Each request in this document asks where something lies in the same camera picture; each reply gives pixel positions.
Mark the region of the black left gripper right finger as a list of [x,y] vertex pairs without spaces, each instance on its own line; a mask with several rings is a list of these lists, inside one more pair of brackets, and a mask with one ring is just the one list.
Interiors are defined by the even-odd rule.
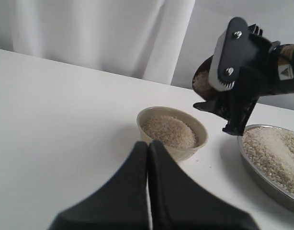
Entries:
[[190,178],[160,141],[147,158],[155,230],[257,230],[251,215],[211,194]]

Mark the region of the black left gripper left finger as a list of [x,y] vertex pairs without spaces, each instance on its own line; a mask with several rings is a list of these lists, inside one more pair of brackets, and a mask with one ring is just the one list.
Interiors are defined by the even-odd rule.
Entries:
[[137,142],[120,169],[95,193],[60,212],[51,230],[148,230],[148,145]]

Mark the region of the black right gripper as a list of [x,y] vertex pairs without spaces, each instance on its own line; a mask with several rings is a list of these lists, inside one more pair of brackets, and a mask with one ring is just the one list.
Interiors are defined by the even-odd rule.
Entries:
[[241,136],[257,103],[269,87],[267,76],[272,42],[263,30],[240,17],[232,18],[217,40],[208,81],[219,97],[197,102],[197,110],[227,120],[223,132]]

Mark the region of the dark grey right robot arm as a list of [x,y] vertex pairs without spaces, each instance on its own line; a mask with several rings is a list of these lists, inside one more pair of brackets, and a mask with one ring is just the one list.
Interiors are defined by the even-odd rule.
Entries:
[[263,37],[262,29],[235,17],[217,40],[214,54],[197,69],[194,108],[227,121],[223,131],[244,133],[259,98],[294,93],[294,44]]

